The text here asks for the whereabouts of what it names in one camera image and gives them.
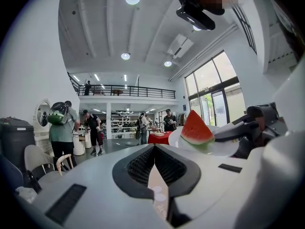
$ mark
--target watermelon slice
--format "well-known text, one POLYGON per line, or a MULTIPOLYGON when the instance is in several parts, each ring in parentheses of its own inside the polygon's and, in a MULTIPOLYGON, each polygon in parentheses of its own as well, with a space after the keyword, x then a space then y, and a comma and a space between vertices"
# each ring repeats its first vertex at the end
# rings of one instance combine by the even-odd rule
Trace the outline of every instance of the watermelon slice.
POLYGON ((194 147, 205 147, 208 143, 215 141, 213 133, 194 110, 190 111, 186 119, 181 137, 194 147))

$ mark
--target round mirror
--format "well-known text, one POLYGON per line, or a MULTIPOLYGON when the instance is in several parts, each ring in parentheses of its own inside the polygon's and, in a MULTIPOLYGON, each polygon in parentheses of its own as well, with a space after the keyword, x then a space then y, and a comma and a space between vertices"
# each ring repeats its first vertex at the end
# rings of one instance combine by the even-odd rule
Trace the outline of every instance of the round mirror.
POLYGON ((49 111, 50 111, 50 106, 46 102, 43 102, 38 106, 37 120, 42 127, 45 127, 48 124, 47 116, 49 114, 49 111))

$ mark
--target sneaker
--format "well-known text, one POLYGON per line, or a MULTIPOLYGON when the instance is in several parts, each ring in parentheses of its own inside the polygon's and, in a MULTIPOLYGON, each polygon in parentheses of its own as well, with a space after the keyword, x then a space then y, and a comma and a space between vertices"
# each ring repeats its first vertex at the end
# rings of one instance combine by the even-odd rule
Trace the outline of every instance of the sneaker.
POLYGON ((101 156, 101 155, 103 155, 103 154, 104 154, 103 151, 100 150, 99 153, 97 154, 97 156, 101 156))
POLYGON ((90 155, 96 155, 96 150, 94 149, 90 155))

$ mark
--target red table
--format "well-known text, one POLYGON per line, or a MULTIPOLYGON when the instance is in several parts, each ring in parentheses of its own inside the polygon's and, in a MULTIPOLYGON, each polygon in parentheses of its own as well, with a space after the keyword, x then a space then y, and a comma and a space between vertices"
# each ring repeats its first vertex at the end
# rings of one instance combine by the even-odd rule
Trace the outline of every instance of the red table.
POLYGON ((148 137, 148 142, 147 143, 159 143, 159 144, 167 144, 168 143, 168 137, 170 136, 172 132, 164 133, 162 136, 157 136, 155 134, 150 134, 148 137))

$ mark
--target green shirt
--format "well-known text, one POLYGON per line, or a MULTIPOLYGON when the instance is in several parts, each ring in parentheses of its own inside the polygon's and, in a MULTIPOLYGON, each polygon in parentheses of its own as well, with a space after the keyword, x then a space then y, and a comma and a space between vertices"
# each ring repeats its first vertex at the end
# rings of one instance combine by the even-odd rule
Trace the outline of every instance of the green shirt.
POLYGON ((73 142, 74 121, 78 120, 76 111, 69 107, 68 122, 64 125, 51 125, 50 141, 51 142, 73 142))

